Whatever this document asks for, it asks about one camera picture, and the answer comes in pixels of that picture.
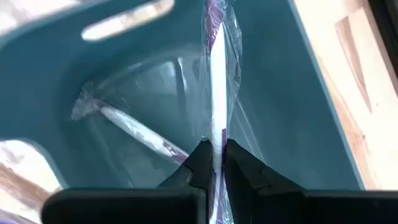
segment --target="teal bucket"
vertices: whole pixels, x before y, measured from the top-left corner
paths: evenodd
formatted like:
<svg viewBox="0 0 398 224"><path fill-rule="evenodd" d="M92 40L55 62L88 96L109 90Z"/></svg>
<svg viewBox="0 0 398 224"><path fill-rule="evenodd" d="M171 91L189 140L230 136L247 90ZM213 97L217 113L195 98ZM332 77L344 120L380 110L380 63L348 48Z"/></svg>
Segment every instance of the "teal bucket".
<svg viewBox="0 0 398 224"><path fill-rule="evenodd" d="M72 120L88 82L188 153L201 139L184 118L181 95L162 92L160 78L146 82L165 78L171 67L174 91L181 91L182 74L195 83L201 0L175 0L160 19L99 42L81 38L88 25L146 2L82 4L0 39L0 138L33 144L63 187L153 187L176 169L98 113ZM292 1L244 0L233 7L243 67L230 138L303 187L363 189Z"/></svg>

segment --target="wooden surface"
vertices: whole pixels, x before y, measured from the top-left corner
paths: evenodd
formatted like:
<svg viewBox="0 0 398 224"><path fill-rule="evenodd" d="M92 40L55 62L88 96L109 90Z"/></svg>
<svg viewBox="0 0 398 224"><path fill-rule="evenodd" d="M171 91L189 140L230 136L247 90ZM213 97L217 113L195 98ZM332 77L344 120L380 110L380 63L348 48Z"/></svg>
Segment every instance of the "wooden surface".
<svg viewBox="0 0 398 224"><path fill-rule="evenodd" d="M398 81L365 0L295 0L367 189L398 189Z"/></svg>

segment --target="teal plastic container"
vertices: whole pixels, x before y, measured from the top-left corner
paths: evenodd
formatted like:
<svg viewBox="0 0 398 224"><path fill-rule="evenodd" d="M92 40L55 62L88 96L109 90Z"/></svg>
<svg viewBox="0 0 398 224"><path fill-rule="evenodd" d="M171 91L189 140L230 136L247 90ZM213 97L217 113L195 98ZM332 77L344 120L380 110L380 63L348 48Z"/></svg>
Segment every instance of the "teal plastic container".
<svg viewBox="0 0 398 224"><path fill-rule="evenodd" d="M176 0L166 16L100 42L81 38L86 26L145 2L83 4L0 39L0 138L33 144L63 187L155 186L175 170L148 166L156 164L146 160L151 152L138 150L141 145L100 114L72 121L88 81L187 152L200 141L181 119L180 95L161 92L164 83L153 81L147 83L154 91L146 94L138 83L148 73L164 78L167 66L183 73L185 82L197 80L201 0ZM362 189L292 1L245 0L233 7L243 35L243 67L230 138L303 187ZM119 74L123 78L115 79Z"/></svg>

